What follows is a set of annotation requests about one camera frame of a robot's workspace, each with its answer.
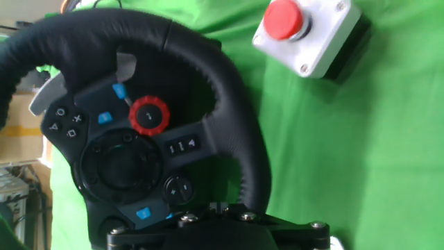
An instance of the emergency stop button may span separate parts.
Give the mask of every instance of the emergency stop button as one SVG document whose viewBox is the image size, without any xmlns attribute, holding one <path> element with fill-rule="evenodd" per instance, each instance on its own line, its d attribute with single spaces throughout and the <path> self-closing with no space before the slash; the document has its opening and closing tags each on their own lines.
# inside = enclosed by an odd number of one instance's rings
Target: emergency stop button
<svg viewBox="0 0 444 250">
<path fill-rule="evenodd" d="M 292 0 L 276 0 L 270 3 L 264 14 L 265 31 L 276 40 L 289 39 L 304 24 L 298 4 Z"/>
</svg>

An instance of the wheel horn pad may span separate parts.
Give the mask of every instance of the wheel horn pad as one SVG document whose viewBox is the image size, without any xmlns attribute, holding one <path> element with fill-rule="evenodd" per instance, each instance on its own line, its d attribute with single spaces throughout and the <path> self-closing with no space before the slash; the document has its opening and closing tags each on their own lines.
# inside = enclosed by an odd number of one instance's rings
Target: wheel horn pad
<svg viewBox="0 0 444 250">
<path fill-rule="evenodd" d="M 158 184 L 162 173 L 159 155 L 153 142 L 133 130 L 106 133 L 85 148 L 80 181 L 97 199 L 134 203 L 146 198 Z"/>
</svg>

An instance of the small black button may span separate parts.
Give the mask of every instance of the small black button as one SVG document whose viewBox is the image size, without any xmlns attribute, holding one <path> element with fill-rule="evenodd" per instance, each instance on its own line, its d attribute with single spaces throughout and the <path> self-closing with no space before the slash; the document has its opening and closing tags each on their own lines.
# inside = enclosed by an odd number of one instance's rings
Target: small black button
<svg viewBox="0 0 444 250">
<path fill-rule="evenodd" d="M 187 150 L 183 141 L 176 142 L 176 148 L 179 150 L 180 153 L 183 153 L 185 152 L 185 150 Z"/>
<path fill-rule="evenodd" d="M 136 119 L 144 128 L 156 128 L 162 123 L 162 111 L 156 105 L 144 105 L 137 110 Z"/>
<path fill-rule="evenodd" d="M 177 149 L 176 146 L 174 144 L 168 144 L 168 152 L 171 156 L 175 156 L 177 154 Z"/>
<path fill-rule="evenodd" d="M 62 125 L 59 122 L 54 122 L 49 126 L 50 131 L 59 131 L 60 129 L 62 129 Z"/>
<path fill-rule="evenodd" d="M 165 185 L 165 197 L 173 205 L 187 203 L 193 197 L 193 186 L 185 177 L 170 178 Z"/>
<path fill-rule="evenodd" d="M 83 122 L 83 116 L 82 115 L 75 115 L 73 117 L 72 121 L 77 124 L 81 124 Z"/>
<path fill-rule="evenodd" d="M 65 115 L 67 115 L 67 110 L 64 108 L 58 108 L 55 113 L 55 115 L 57 116 L 64 117 Z"/>
<path fill-rule="evenodd" d="M 78 132 L 75 129 L 70 129 L 67 132 L 67 137 L 69 137 L 69 138 L 75 138 L 75 137 L 77 137 L 77 135 L 78 135 Z"/>
<path fill-rule="evenodd" d="M 189 136 L 184 140 L 184 143 L 187 150 L 198 149 L 200 147 L 199 139 L 195 135 Z"/>
<path fill-rule="evenodd" d="M 183 202 L 187 203 L 193 197 L 193 185 L 187 178 L 184 177 L 177 177 L 176 181 L 178 183 Z"/>
</svg>

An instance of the red dial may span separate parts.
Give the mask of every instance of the red dial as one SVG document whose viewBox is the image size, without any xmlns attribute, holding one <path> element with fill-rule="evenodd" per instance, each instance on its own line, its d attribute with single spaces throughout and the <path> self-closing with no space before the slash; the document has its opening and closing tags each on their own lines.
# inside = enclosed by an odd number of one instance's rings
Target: red dial
<svg viewBox="0 0 444 250">
<path fill-rule="evenodd" d="M 141 135 L 154 136 L 163 132 L 169 124 L 168 106 L 159 97 L 145 96 L 134 102 L 128 120 Z"/>
<path fill-rule="evenodd" d="M 298 4 L 293 0 L 276 0 L 264 14 L 265 31 L 276 40 L 289 39 L 304 24 Z"/>
</svg>

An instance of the steering wheel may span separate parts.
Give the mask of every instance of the steering wheel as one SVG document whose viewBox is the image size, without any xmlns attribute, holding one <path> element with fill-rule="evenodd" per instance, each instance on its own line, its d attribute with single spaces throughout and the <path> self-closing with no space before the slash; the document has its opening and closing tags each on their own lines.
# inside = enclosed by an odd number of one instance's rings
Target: steering wheel
<svg viewBox="0 0 444 250">
<path fill-rule="evenodd" d="M 154 48 L 195 68 L 214 91 L 215 109 L 199 122 L 165 130 L 167 103 L 116 79 L 122 44 Z M 170 19 L 131 10 L 44 19 L 1 45 L 0 128 L 15 86 L 41 65 L 55 66 L 66 81 L 67 94 L 46 110 L 41 129 L 71 166 L 87 205 L 93 245 L 103 244 L 104 224 L 137 230 L 165 220 L 176 204 L 173 190 L 180 193 L 177 203 L 192 197 L 189 180 L 174 173 L 210 156 L 237 159 L 238 202 L 266 212 L 271 170 L 259 123 L 236 67 L 205 37 Z M 151 115 L 160 120 L 141 121 Z"/>
</svg>

